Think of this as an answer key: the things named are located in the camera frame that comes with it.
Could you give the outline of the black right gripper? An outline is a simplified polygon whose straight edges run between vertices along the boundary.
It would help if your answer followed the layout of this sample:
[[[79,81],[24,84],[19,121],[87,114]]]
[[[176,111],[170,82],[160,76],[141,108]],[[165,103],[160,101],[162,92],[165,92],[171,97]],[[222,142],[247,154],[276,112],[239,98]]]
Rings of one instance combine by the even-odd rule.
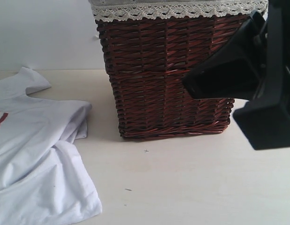
[[[252,99],[233,118],[253,149],[290,147],[290,0],[269,1],[267,21],[253,11],[182,83],[194,99]]]

